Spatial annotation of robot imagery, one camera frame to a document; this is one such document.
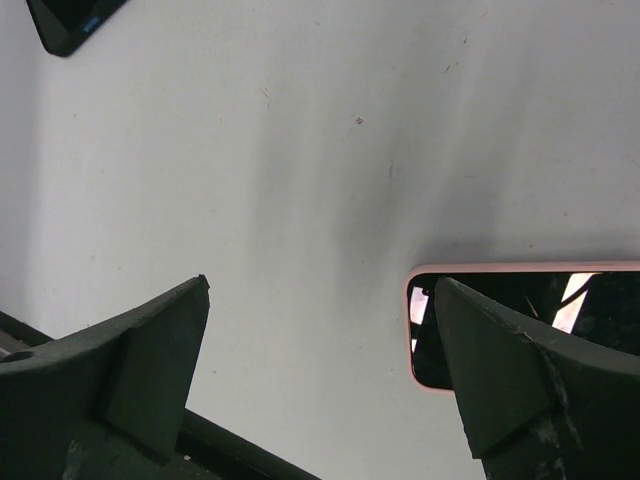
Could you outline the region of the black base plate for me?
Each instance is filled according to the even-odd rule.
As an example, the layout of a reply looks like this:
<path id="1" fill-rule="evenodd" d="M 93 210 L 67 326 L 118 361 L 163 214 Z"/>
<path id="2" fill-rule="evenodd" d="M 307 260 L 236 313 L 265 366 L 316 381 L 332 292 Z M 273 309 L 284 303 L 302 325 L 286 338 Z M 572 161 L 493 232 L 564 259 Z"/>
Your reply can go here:
<path id="1" fill-rule="evenodd" d="M 276 480 L 314 476 L 244 438 L 185 410 L 165 479 Z"/>

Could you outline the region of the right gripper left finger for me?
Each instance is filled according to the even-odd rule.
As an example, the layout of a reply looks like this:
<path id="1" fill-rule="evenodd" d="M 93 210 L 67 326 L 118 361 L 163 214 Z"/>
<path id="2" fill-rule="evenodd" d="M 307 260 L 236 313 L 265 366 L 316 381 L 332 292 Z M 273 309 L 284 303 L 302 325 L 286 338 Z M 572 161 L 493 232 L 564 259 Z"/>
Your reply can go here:
<path id="1" fill-rule="evenodd" d="M 209 284 L 1 361 L 4 479 L 159 479 L 170 463 L 206 329 Z"/>

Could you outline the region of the blue phone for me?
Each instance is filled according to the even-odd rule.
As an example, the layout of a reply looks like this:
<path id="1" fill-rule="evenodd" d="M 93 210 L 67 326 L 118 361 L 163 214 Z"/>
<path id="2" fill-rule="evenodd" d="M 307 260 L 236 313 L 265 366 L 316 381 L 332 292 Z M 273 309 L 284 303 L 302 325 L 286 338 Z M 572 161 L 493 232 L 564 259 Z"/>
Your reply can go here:
<path id="1" fill-rule="evenodd" d="M 45 51 L 71 56 L 126 0 L 27 0 Z"/>

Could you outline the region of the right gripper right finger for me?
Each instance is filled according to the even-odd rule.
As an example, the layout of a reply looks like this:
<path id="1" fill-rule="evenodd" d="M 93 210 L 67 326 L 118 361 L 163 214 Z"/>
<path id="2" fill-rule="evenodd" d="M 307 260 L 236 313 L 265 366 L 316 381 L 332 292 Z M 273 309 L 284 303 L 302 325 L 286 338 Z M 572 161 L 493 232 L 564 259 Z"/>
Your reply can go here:
<path id="1" fill-rule="evenodd" d="M 639 358 L 451 278 L 435 310 L 473 458 L 489 479 L 636 479 Z"/>

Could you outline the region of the phone in pink case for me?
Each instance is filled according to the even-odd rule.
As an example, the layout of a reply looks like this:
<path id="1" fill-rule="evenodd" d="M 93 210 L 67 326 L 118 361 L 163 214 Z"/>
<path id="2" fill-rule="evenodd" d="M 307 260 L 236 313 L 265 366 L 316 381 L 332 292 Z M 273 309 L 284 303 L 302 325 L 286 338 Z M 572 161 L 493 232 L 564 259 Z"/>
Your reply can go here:
<path id="1" fill-rule="evenodd" d="M 403 288 L 409 371 L 424 389 L 453 391 L 435 313 L 443 278 L 567 334 L 639 354 L 637 260 L 428 264 Z"/>

